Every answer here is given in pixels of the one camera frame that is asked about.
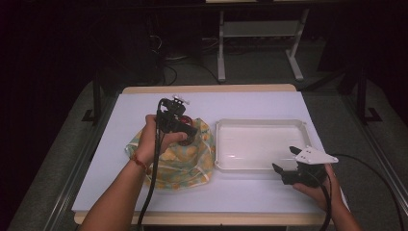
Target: wooden table edge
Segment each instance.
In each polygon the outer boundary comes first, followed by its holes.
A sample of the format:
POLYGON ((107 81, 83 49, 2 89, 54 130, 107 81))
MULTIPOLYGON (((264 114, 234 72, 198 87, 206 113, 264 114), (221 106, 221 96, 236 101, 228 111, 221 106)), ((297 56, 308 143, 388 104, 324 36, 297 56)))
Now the wooden table edge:
POLYGON ((242 92, 242 91, 296 91, 294 85, 206 85, 206 86, 159 86, 129 87, 124 94, 132 93, 175 93, 175 92, 242 92))
MULTIPOLYGON (((75 213, 77 224, 84 221, 87 212, 75 213)), ((135 213, 132 224, 137 224, 135 213)), ((252 226, 299 226, 322 225, 325 214, 271 214, 271 213, 166 213, 149 212, 144 215, 143 225, 252 225, 252 226)))

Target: hand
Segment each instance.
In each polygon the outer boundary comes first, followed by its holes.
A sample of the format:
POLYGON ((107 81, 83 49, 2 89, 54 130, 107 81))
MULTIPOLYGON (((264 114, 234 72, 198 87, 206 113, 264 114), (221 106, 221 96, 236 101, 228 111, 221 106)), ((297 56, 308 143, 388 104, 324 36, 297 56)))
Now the hand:
MULTIPOLYGON (((341 193, 341 190, 340 190, 339 181, 337 180, 336 175, 334 174, 334 171, 333 171, 333 168, 331 167, 331 165, 326 164, 324 166, 326 168, 327 175, 328 175, 328 177, 330 178, 330 181, 331 181, 332 208, 342 206, 344 204, 343 204, 342 193, 341 193)), ((330 181, 329 181, 328 178, 326 178, 326 180, 323 182, 323 185, 326 187, 329 194, 330 194, 330 181)), ((300 183, 293 184, 293 188, 300 191, 300 192, 302 192, 302 193, 305 193, 305 194, 309 195, 310 197, 312 197, 313 199, 315 199, 318 206, 322 210, 327 211, 326 198, 324 197, 324 194, 323 194, 323 191, 321 190, 321 188, 311 188, 311 187, 307 187, 307 186, 305 186, 303 184, 300 184, 300 183)))
MULTIPOLYGON (((183 132, 166 134, 163 139, 160 153, 166 151, 168 146, 173 142, 184 141, 187 138, 187 134, 183 132)), ((146 125, 141 130, 141 136, 139 139, 139 147, 136 150, 138 160, 150 166, 154 158, 156 140, 156 116, 147 115, 146 125)))

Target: red bracelet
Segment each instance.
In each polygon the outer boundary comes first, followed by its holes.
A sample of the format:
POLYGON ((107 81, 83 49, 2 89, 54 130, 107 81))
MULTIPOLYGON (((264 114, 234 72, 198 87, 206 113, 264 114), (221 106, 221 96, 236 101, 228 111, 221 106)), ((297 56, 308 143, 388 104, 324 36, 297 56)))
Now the red bracelet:
POLYGON ((136 155, 133 156, 132 161, 134 161, 136 165, 143 167, 144 172, 146 172, 147 175, 150 174, 151 172, 150 168, 145 163, 138 160, 138 157, 136 155))

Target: clear plastic tray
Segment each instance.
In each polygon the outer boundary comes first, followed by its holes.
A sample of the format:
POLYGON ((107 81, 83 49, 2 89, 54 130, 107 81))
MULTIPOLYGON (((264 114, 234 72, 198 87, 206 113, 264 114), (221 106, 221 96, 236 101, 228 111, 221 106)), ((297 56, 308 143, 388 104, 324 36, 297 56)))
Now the clear plastic tray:
POLYGON ((298 119, 222 119, 217 123, 216 167, 223 171, 272 170, 272 163, 295 169, 289 149, 311 145, 298 119))

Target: gray carpet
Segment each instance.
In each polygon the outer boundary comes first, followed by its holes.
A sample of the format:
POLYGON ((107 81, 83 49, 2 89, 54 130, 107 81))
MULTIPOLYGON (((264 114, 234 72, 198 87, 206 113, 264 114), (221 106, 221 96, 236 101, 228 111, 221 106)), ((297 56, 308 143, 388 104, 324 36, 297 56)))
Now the gray carpet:
MULTIPOLYGON (((303 42, 297 53, 300 68, 305 81, 296 82, 286 60, 285 42, 276 41, 263 50, 248 49, 241 55, 228 55, 226 61, 227 82, 225 84, 294 84, 297 88, 306 87, 328 73, 316 72, 324 42, 303 42)), ((216 54, 204 56, 201 60, 186 59, 168 64, 177 71, 174 85, 214 85, 217 83, 211 72, 217 74, 216 54)), ((175 77, 172 69, 166 68, 167 82, 175 77)), ((402 182, 408 182, 407 139, 408 129, 389 106, 381 89, 369 83, 368 106, 374 107, 384 121, 372 122, 362 126, 354 117, 349 98, 338 95, 334 88, 340 79, 336 79, 315 92, 304 92, 304 99, 319 136, 328 153, 344 153, 358 157, 380 170, 382 167, 367 138, 366 130, 375 136, 393 165, 402 182)), ((49 150, 32 187, 17 211, 10 230, 66 230, 73 231, 77 225, 70 211, 74 197, 64 197, 67 180, 77 165, 77 159, 87 146, 89 137, 100 136, 100 131, 91 122, 81 121, 86 110, 92 109, 92 87, 89 84, 79 95, 77 102, 68 115, 64 127, 49 150), (51 215, 60 211, 60 216, 49 222, 51 215)), ((103 96, 105 114, 109 114, 115 101, 103 96)), ((390 194, 379 179, 362 165, 345 158, 335 165, 336 173, 347 197, 350 210, 366 230, 398 230, 395 207, 390 194)), ((70 189, 73 194, 81 185, 78 179, 70 189)), ((405 226, 408 219, 403 214, 405 226)), ((291 227, 290 230, 319 230, 318 227, 291 227)))

